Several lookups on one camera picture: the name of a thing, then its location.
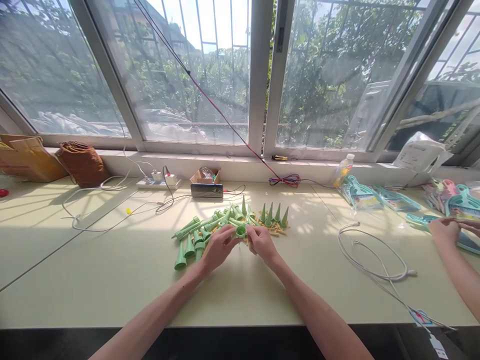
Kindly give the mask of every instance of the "forearm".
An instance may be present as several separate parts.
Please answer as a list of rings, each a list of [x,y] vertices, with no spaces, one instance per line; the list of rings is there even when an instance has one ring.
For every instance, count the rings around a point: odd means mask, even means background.
[[[348,324],[277,257],[269,267],[277,275],[308,331],[327,360],[373,360]]]
[[[480,275],[450,239],[445,239],[441,233],[432,235],[453,286],[475,319],[480,322]]]
[[[202,261],[157,297],[103,345],[90,360],[141,359],[207,276]]]

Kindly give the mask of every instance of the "hand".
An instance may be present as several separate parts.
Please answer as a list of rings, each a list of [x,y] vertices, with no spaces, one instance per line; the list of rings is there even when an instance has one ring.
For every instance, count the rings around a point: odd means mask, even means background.
[[[270,231],[266,227],[247,225],[246,233],[250,251],[255,255],[260,255],[267,265],[271,264],[275,257],[280,256],[272,241]]]
[[[480,238],[480,221],[458,219],[455,219],[455,221],[462,229],[468,230]]]
[[[232,235],[234,235],[235,232],[236,229],[228,224],[211,235],[210,241],[200,260],[208,273],[211,273],[222,265],[235,245],[242,242],[242,239],[238,237],[232,239]]]
[[[456,244],[460,237],[460,226],[454,218],[444,217],[433,220],[428,224],[431,235],[435,241],[443,239]]]

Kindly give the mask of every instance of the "brown leather bag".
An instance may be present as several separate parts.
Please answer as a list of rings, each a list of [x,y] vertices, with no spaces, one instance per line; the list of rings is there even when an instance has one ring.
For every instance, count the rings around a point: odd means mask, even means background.
[[[95,149],[82,142],[62,142],[56,156],[81,188],[96,188],[111,176]]]

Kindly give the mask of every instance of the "screwdriver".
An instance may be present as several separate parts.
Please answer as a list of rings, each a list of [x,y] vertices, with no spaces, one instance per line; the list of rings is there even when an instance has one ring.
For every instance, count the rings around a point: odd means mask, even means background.
[[[297,161],[297,159],[280,155],[272,155],[271,159],[276,161]]]

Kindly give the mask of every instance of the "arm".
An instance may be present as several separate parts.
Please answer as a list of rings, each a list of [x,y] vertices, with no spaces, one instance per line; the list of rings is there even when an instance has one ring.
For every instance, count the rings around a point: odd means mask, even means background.
[[[471,224],[466,226],[444,218],[432,221],[428,228],[453,286],[475,319],[480,322],[480,275],[457,248],[460,228],[468,229]]]
[[[90,360],[140,360],[163,329],[193,295],[195,288],[230,254],[242,239],[231,240],[235,228],[226,225],[216,231],[199,262],[167,291],[140,311],[103,345]]]
[[[347,323],[288,267],[275,249],[268,229],[247,226],[250,251],[260,255],[280,279],[298,314],[327,360],[373,360]]]

